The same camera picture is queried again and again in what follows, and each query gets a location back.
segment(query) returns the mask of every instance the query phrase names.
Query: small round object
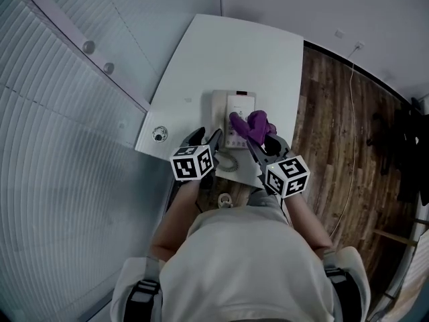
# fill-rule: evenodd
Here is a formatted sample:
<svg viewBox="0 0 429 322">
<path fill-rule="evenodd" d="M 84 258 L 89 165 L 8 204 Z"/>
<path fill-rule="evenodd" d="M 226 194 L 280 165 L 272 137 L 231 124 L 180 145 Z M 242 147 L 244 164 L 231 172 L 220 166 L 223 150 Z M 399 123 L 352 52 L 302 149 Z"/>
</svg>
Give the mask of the small round object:
<svg viewBox="0 0 429 322">
<path fill-rule="evenodd" d="M 233 207 L 233 199 L 228 193 L 221 193 L 219 197 L 217 197 L 217 206 L 219 209 Z"/>
<path fill-rule="evenodd" d="M 165 126 L 157 126 L 153 131 L 152 131 L 152 138 L 154 139 L 155 142 L 161 143 L 164 142 L 168 137 L 168 131 L 167 128 Z"/>
<path fill-rule="evenodd" d="M 103 67 L 103 71 L 107 74 L 110 75 L 113 73 L 113 70 L 115 69 L 115 65 L 112 62 L 108 62 L 105 64 L 105 66 Z"/>
<path fill-rule="evenodd" d="M 92 40 L 87 40 L 82 47 L 85 54 L 91 55 L 95 50 L 95 43 Z"/>
</svg>

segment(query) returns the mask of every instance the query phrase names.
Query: white wall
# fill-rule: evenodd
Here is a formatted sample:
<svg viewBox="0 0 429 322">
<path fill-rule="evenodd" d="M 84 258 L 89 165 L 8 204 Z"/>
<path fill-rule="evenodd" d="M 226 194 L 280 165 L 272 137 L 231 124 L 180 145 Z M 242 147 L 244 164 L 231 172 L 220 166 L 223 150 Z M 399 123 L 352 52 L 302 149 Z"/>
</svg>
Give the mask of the white wall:
<svg viewBox="0 0 429 322">
<path fill-rule="evenodd" d="M 75 321 L 147 253 L 164 210 L 170 163 L 134 150 L 145 113 L 94 67 L 30 0 L 0 0 L 0 310 L 13 322 Z"/>
<path fill-rule="evenodd" d="M 429 93 L 429 0 L 222 0 L 223 14 L 304 36 L 405 98 Z M 337 29 L 345 35 L 334 36 Z"/>
<path fill-rule="evenodd" d="M 148 101 L 193 17 L 221 13 L 221 0 L 54 1 Z"/>
</svg>

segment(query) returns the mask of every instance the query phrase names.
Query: wooden floor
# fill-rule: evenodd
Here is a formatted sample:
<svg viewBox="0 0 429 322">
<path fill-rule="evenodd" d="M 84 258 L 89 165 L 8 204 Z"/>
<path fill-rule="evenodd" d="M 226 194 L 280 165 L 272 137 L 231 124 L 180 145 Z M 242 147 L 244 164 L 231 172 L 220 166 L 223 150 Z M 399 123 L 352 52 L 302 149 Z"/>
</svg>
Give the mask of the wooden floor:
<svg viewBox="0 0 429 322">
<path fill-rule="evenodd" d="M 408 217 L 414 215 L 415 208 L 396 201 L 400 173 L 392 166 L 388 175 L 380 175 L 379 150 L 366 144 L 376 129 L 372 115 L 380 113 L 391 123 L 401 103 L 354 72 L 351 80 L 354 128 L 349 88 L 351 74 L 348 66 L 304 48 L 292 149 L 304 157 L 312 173 L 304 193 L 309 207 L 329 233 L 335 230 L 332 238 L 337 247 L 357 248 L 367 269 L 373 301 L 377 301 L 386 290 L 405 247 L 375 235 L 373 230 L 408 237 L 412 226 Z M 350 187 L 349 203 L 344 211 Z M 203 209 L 215 207 L 217 195 L 222 192 L 231 193 L 236 205 L 242 205 L 247 201 L 249 187 L 218 179 L 210 192 L 201 194 Z"/>
</svg>

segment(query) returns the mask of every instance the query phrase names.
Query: electrical cord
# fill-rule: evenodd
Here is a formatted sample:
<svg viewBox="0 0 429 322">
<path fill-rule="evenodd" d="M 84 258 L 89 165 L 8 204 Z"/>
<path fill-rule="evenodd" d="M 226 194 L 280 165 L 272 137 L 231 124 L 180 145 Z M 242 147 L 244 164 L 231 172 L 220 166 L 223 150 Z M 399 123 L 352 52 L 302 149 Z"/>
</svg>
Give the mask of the electrical cord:
<svg viewBox="0 0 429 322">
<path fill-rule="evenodd" d="M 349 55 L 349 57 L 352 56 L 353 53 L 357 49 L 359 49 L 359 48 L 355 47 L 355 49 L 351 52 L 351 54 Z M 352 112 L 353 112 L 353 168 L 352 168 L 352 171 L 351 171 L 351 182 L 350 182 L 349 193 L 347 194 L 347 200 L 346 200 L 346 203 L 344 205 L 343 211 L 341 211 L 340 218 L 338 219 L 338 222 L 336 223 L 334 230 L 332 231 L 332 233 L 330 233 L 330 237 L 332 237 L 332 235 L 334 235 L 335 231 L 338 229 L 338 226 L 340 225 L 341 219 L 343 218 L 343 215 L 344 215 L 345 211 L 347 210 L 347 207 L 348 207 L 348 204 L 349 204 L 349 199 L 350 199 L 350 194 L 351 194 L 351 189 L 353 187 L 353 178 L 355 176 L 355 162 L 356 162 L 356 115 L 355 115 L 355 104 L 353 103 L 353 92 L 352 92 L 352 89 L 351 89 L 351 79 L 353 78 L 353 73 L 354 72 L 355 72 L 355 63 L 353 63 L 353 65 L 351 67 L 351 76 L 350 76 L 350 82 L 349 82 L 351 108 L 352 108 Z"/>
<path fill-rule="evenodd" d="M 237 169 L 239 169 L 239 162 L 237 161 L 237 159 L 234 156 L 232 156 L 230 153 L 228 153 L 225 149 L 220 149 L 217 152 L 217 154 L 219 154 L 223 158 L 226 158 L 227 160 L 233 163 L 233 165 L 229 167 L 219 163 L 217 166 L 218 169 L 223 170 L 224 172 L 235 172 Z"/>
</svg>

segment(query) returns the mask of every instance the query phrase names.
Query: round knob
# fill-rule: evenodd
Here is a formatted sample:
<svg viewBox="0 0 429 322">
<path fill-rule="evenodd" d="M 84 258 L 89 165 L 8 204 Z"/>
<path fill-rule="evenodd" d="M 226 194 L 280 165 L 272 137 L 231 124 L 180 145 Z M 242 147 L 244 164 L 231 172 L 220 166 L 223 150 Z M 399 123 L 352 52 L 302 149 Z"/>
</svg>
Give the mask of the round knob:
<svg viewBox="0 0 429 322">
<path fill-rule="evenodd" d="M 95 50 L 95 43 L 92 40 L 87 40 L 82 47 L 85 54 L 91 55 Z"/>
<path fill-rule="evenodd" d="M 114 69 L 115 69 L 115 65 L 111 62 L 106 63 L 105 66 L 103 67 L 103 70 L 107 75 L 112 74 Z"/>
</svg>

